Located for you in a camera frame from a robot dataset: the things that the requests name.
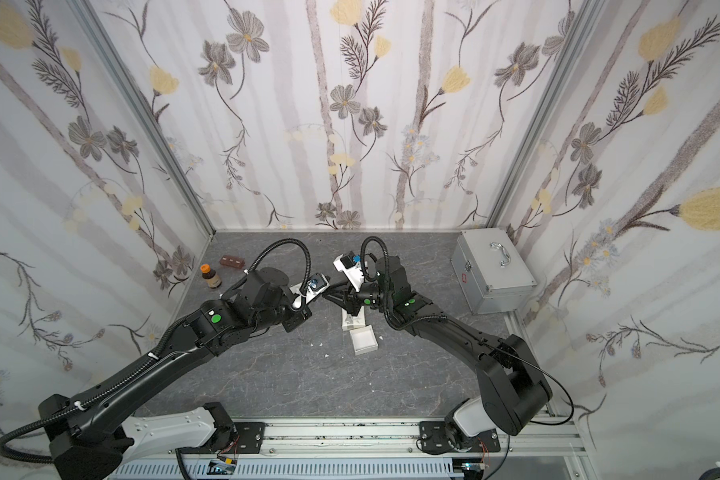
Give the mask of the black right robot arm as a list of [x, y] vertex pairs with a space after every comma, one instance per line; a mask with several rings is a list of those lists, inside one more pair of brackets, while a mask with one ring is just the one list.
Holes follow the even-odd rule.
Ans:
[[436, 238], [416, 238], [412, 247], [409, 253], [392, 255], [380, 237], [367, 237], [358, 251], [334, 259], [335, 269], [345, 278], [328, 286], [322, 298], [351, 315], [365, 308], [376, 310], [389, 328], [430, 341], [467, 365], [476, 375], [480, 394], [446, 418], [447, 425], [461, 436], [474, 438], [492, 429], [518, 435], [550, 403], [557, 379], [538, 365], [521, 337], [481, 332], [417, 292], [408, 279], [407, 260], [413, 261], [416, 274], [434, 267], [431, 284], [447, 290], [453, 287], [441, 272], [445, 249]]

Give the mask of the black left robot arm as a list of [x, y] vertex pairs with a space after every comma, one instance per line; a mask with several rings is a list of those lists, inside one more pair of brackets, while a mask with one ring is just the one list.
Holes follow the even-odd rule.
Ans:
[[102, 383], [73, 397], [54, 395], [40, 406], [39, 420], [0, 437], [0, 456], [52, 465], [63, 479], [104, 479], [136, 440], [124, 422], [158, 393], [192, 370], [274, 325], [294, 330], [309, 316], [307, 287], [291, 291], [288, 276], [263, 267], [276, 249], [293, 245], [311, 274], [308, 247], [295, 238], [268, 245], [246, 275], [219, 298], [174, 321], [157, 345]]

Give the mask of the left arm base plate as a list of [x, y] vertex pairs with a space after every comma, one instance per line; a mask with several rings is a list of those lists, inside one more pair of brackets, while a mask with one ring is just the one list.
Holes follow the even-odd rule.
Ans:
[[216, 427], [198, 447], [184, 447], [183, 454], [258, 454], [264, 439], [264, 422], [232, 422]]

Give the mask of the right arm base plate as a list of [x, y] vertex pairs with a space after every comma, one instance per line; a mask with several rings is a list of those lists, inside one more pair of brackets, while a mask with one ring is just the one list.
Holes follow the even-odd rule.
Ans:
[[496, 429], [485, 430], [470, 437], [462, 433], [454, 423], [444, 420], [418, 423], [417, 445], [420, 451], [430, 455], [446, 453], [497, 453], [501, 450]]

